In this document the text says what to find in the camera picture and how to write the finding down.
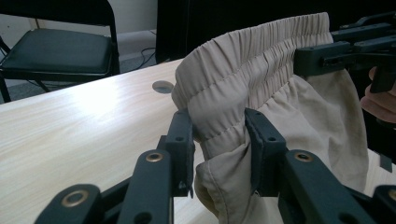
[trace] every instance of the white wall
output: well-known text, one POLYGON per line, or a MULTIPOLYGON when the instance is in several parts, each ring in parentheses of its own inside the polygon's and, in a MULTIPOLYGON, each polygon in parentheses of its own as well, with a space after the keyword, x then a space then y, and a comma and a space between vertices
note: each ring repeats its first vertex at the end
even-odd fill
MULTIPOLYGON (((116 18, 117 33, 155 30, 157 27, 157 0, 108 0, 116 18)), ((62 22, 40 21, 40 27, 91 32, 108 35, 108 28, 70 25, 62 22)), ((0 15, 0 36, 13 46, 23 34, 35 28, 35 20, 0 15)))

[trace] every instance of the metal bolt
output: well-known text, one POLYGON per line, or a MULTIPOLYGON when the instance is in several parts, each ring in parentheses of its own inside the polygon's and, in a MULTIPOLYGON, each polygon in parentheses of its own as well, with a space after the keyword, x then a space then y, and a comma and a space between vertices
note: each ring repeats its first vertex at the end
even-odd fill
POLYGON ((151 162, 160 161, 162 159, 163 159, 163 154, 158 152, 150 153, 146 157, 146 161, 151 161, 151 162))
POLYGON ((296 152, 294 154, 294 158, 297 159, 298 161, 304 161, 304 162, 311 162, 313 160, 313 158, 303 152, 296 152))
POLYGON ((62 199, 62 205, 64 207, 74 207, 77 206, 83 202, 85 202, 85 200, 87 200, 88 195, 90 193, 85 190, 85 189, 78 189, 75 190, 69 194, 67 194, 63 199, 62 199))
POLYGON ((393 199, 393 201, 396 201, 396 189, 390 189, 388 194, 389 194, 389 197, 391 199, 393 199))

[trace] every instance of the chair leg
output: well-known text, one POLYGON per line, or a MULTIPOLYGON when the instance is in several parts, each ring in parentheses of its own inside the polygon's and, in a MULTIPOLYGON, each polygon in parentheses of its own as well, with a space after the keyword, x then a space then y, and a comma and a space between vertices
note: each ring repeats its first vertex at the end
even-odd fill
POLYGON ((35 80, 35 82, 46 92, 50 92, 50 89, 44 85, 40 80, 35 80))
POLYGON ((0 77, 0 90, 1 90, 1 94, 3 96, 4 103, 11 102, 11 98, 9 97, 9 92, 8 92, 8 88, 6 85, 6 81, 4 80, 3 77, 0 77))

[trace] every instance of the chair seat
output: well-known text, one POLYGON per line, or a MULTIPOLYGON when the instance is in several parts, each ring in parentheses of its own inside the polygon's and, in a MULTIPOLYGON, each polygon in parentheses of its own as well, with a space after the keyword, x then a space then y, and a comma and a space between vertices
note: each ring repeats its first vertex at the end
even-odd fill
POLYGON ((11 49, 0 70, 4 78, 25 78, 26 72, 29 79, 34 73, 47 80, 59 79, 57 74, 76 75, 75 81, 97 79, 111 73, 111 50, 110 37, 36 29, 11 49))

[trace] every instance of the chair backrest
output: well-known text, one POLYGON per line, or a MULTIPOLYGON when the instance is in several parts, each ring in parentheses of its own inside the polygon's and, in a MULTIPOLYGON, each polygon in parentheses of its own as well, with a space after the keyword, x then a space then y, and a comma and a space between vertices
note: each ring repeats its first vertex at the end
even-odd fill
POLYGON ((109 26, 118 53, 114 12, 107 0, 0 0, 0 14, 109 26))

